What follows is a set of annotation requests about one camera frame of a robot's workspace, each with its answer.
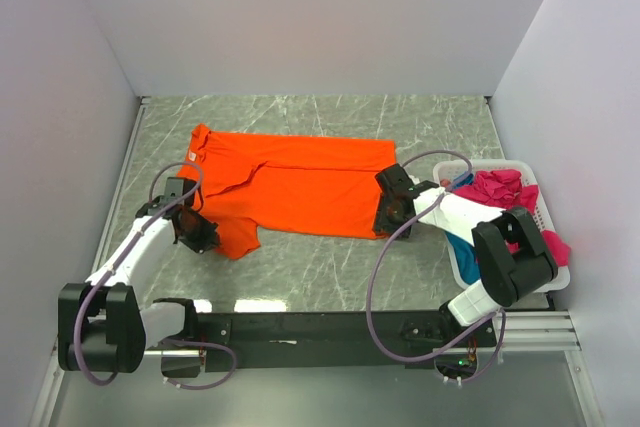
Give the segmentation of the orange t shirt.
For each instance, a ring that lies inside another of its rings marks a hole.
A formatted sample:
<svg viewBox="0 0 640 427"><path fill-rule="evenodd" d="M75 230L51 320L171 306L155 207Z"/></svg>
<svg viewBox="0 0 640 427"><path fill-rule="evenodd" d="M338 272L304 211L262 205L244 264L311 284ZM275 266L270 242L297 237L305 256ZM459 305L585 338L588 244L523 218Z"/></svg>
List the orange t shirt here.
<svg viewBox="0 0 640 427"><path fill-rule="evenodd" d="M375 240L376 174L395 164L391 140L214 131L191 134L181 177L201 182L200 214L218 225L218 252L258 249L259 229Z"/></svg>

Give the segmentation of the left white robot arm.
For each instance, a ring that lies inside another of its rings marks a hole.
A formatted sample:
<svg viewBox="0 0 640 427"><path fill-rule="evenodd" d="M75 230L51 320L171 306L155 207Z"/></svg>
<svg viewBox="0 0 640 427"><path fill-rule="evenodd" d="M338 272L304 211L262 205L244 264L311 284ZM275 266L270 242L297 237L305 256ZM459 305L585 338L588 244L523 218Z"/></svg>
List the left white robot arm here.
<svg viewBox="0 0 640 427"><path fill-rule="evenodd" d="M145 351L168 340L179 349L200 335L190 299L161 298L140 308L136 297L165 251L181 244L202 254L219 245L217 225L195 208L201 189L182 177L167 180L163 194L136 213L122 244L82 283L68 283L58 296L58 364L91 375L131 373Z"/></svg>

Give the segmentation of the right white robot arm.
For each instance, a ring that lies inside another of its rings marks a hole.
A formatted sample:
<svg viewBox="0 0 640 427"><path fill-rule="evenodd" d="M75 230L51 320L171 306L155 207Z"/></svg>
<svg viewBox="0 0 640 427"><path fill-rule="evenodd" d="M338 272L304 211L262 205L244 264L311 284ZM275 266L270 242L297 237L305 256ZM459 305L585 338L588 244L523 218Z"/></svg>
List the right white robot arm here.
<svg viewBox="0 0 640 427"><path fill-rule="evenodd" d="M439 334L460 346L474 333L474 324L502 307L552 282L559 267L524 207L508 210L481 205L434 182L414 182L393 164L375 176L381 189L373 231L390 239L406 238L421 222L471 245L479 279L441 308Z"/></svg>

